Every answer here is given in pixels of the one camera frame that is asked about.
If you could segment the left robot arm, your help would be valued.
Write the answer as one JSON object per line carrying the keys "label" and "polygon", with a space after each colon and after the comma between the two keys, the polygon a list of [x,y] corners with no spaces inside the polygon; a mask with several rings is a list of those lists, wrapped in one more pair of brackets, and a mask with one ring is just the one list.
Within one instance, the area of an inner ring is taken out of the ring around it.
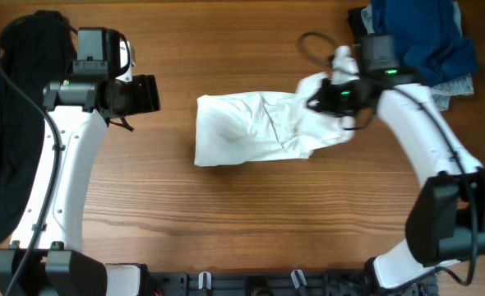
{"label": "left robot arm", "polygon": [[44,139],[24,214],[0,249],[5,295],[153,295],[147,267],[104,264],[82,251],[82,220],[95,156],[110,124],[160,108],[155,78],[133,75],[126,37],[103,27],[77,32],[72,71],[52,79],[39,111]]}

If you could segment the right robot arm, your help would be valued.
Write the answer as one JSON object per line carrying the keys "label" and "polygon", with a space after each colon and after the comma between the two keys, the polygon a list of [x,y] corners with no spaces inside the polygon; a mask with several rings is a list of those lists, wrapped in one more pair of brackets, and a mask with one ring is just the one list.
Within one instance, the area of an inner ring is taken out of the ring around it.
{"label": "right robot arm", "polygon": [[404,240],[369,259],[363,291],[395,294],[437,273],[468,263],[458,283],[473,282],[485,255],[485,168],[460,143],[432,101],[419,73],[402,67],[390,35],[366,35],[353,47],[336,46],[323,62],[331,75],[307,107],[334,118],[364,109],[394,133],[417,176],[420,192],[405,223]]}

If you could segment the white t-shirt with black print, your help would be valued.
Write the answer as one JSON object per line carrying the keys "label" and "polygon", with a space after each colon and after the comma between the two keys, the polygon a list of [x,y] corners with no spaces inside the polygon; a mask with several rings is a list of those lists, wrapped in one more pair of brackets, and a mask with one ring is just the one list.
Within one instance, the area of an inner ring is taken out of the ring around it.
{"label": "white t-shirt with black print", "polygon": [[199,97],[194,165],[307,159],[314,150],[349,141],[353,118],[335,118],[307,108],[308,99],[328,80],[320,72],[303,78],[294,93]]}

